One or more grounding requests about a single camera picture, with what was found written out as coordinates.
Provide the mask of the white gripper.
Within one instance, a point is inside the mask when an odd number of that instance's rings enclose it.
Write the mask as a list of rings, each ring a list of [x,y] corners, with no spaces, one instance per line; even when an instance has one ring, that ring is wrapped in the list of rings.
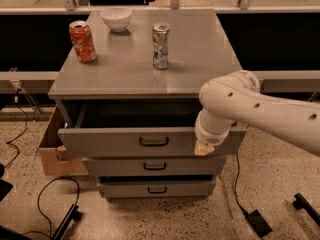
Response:
[[[214,146],[221,145],[228,137],[233,121],[222,119],[207,110],[202,109],[195,122],[194,154],[196,156],[207,156],[215,151]]]

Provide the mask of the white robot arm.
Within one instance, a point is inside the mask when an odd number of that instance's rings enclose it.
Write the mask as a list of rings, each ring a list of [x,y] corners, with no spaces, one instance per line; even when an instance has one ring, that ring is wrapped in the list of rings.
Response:
[[[320,104],[263,95],[258,78],[249,71],[209,80],[199,100],[195,134],[202,145],[221,145],[238,121],[320,155]]]

